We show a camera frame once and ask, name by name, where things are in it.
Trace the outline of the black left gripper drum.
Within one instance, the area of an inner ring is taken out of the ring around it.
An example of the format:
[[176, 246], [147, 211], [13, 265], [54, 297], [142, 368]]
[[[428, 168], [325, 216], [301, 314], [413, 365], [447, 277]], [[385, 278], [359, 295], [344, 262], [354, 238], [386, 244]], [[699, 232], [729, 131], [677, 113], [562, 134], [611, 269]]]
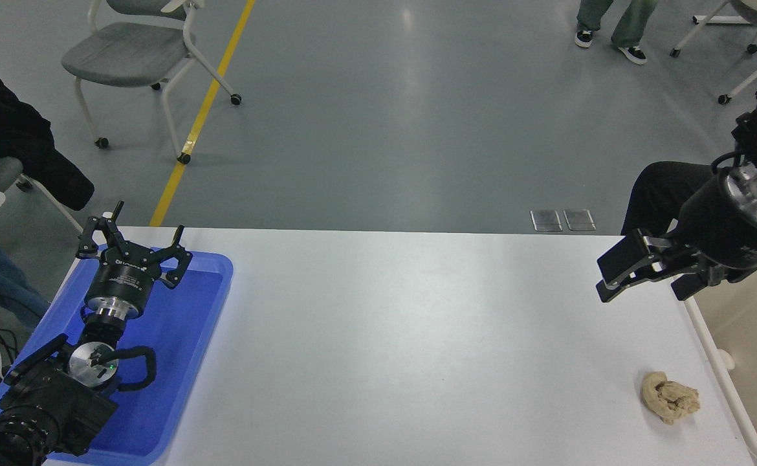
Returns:
[[140, 245], [130, 245], [127, 255], [118, 247], [106, 248], [89, 286], [87, 304], [95, 299], [117, 298], [132, 305], [145, 305], [160, 272], [157, 263], [142, 262], [153, 252]]

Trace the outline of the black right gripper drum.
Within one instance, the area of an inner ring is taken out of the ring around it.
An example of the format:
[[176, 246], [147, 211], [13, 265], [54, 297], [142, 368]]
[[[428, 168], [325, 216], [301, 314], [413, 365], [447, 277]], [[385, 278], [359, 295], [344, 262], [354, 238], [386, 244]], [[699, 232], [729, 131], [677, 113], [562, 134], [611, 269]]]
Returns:
[[681, 207], [676, 241], [731, 269], [757, 268], [757, 170], [721, 170]]

